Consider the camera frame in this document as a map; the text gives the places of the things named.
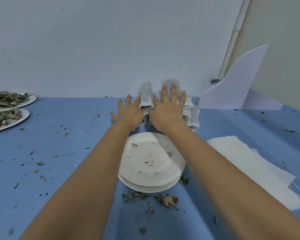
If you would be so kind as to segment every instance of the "blue tabletop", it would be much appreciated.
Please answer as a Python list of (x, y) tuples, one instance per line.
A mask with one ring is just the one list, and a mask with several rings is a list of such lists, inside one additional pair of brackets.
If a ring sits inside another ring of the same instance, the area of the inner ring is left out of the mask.
[[(21, 236), (107, 131), (110, 110), (116, 108), (117, 98), (43, 98), (24, 107), (30, 111), (27, 120), (0, 131), (0, 240)], [(300, 111), (288, 106), (279, 111), (205, 109), (199, 122), (196, 133), (204, 140), (237, 136), (295, 175), (300, 187)], [(144, 131), (141, 126), (136, 133)], [(64, 154), (71, 155), (52, 157)], [(187, 167), (184, 175), (191, 176)], [(215, 221), (216, 212), (193, 177), (188, 185), (164, 192), (179, 197), (179, 210), (162, 207), (152, 197), (124, 203), (122, 193), (129, 191), (118, 180), (104, 239), (234, 239), (222, 220)], [(150, 204), (154, 213), (149, 216)], [(293, 213), (300, 219), (300, 210)]]

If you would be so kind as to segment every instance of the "paper plate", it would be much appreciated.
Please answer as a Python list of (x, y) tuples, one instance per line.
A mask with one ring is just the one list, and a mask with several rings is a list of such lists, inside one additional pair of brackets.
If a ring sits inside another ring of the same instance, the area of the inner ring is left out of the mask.
[(11, 121), (10, 124), (8, 124), (8, 125), (2, 125), (2, 126), (0, 126), (0, 130), (4, 130), (4, 129), (7, 129), (7, 128), (9, 128), (11, 126), (14, 126), (16, 124), (19, 124), (20, 122), (22, 122), (26, 118), (28, 118), (28, 116), (30, 115), (29, 111), (25, 110), (25, 109), (20, 109), (20, 110), (22, 112), (22, 117), (20, 119), (18, 119), (18, 120)]
[(143, 188), (143, 187), (136, 186), (136, 185), (133, 185), (133, 184), (129, 183), (121, 175), (118, 175), (118, 178), (128, 188), (130, 188), (132, 190), (135, 190), (135, 191), (142, 192), (142, 193), (148, 193), (148, 194), (158, 193), (158, 192), (168, 190), (168, 189), (172, 188), (177, 182), (179, 182), (179, 179), (177, 179), (177, 180), (173, 181), (172, 183), (169, 183), (169, 184), (164, 185), (164, 186), (155, 187), (155, 188)]
[(119, 174), (140, 187), (159, 187), (178, 181), (185, 165), (167, 136), (138, 133), (127, 139)]
[(16, 107), (17, 107), (17, 108), (21, 108), (21, 107), (23, 107), (23, 106), (26, 106), (26, 105), (28, 105), (28, 104), (33, 103), (34, 101), (36, 101), (36, 99), (37, 99), (37, 97), (36, 97), (35, 95), (31, 95), (31, 96), (29, 97), (29, 100), (28, 100), (28, 101), (25, 101), (24, 103), (20, 103), (20, 104), (18, 104)]

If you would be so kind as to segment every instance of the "beige wall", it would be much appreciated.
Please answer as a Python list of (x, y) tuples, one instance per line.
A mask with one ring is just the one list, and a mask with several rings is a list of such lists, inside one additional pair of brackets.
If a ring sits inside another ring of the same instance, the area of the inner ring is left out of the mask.
[(270, 44), (252, 89), (300, 110), (300, 0), (251, 0), (227, 70)]

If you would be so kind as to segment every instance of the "pile of white pouches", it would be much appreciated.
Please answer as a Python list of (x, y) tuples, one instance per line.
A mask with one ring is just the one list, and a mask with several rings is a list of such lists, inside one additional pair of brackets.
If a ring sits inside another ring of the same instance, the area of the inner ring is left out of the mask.
[[(173, 82), (176, 83), (177, 103), (179, 103), (179, 101), (181, 99), (181, 93), (182, 93), (179, 81), (169, 79), (169, 80), (163, 82), (162, 84), (167, 85), (168, 93), (170, 96), (171, 85)], [(141, 102), (139, 104), (139, 108), (146, 106), (146, 108), (143, 108), (142, 111), (143, 111), (143, 116), (144, 116), (144, 124), (148, 125), (148, 124), (150, 124), (149, 115), (148, 115), (149, 111), (151, 109), (154, 109), (153, 100), (156, 97), (157, 99), (159, 99), (162, 102), (163, 101), (162, 91), (160, 90), (157, 92), (153, 92), (151, 82), (148, 81), (148, 82), (144, 82), (140, 86), (140, 88), (138, 89), (137, 95), (141, 96)], [(185, 105), (183, 108), (183, 120), (193, 131), (196, 131), (199, 128), (198, 115), (199, 115), (198, 107), (192, 103), (191, 97), (187, 95)]]
[(289, 210), (300, 208), (300, 196), (288, 188), (294, 184), (295, 176), (265, 160), (256, 149), (250, 149), (236, 136), (213, 138), (207, 142)]

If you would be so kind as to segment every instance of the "person's left arm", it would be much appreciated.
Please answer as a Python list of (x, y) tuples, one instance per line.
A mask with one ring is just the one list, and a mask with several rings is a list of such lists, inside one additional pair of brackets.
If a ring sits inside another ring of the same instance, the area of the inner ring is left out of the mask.
[(140, 97), (125, 106), (103, 138), (53, 195), (20, 240), (102, 239), (115, 192), (118, 171), (129, 133), (143, 119)]

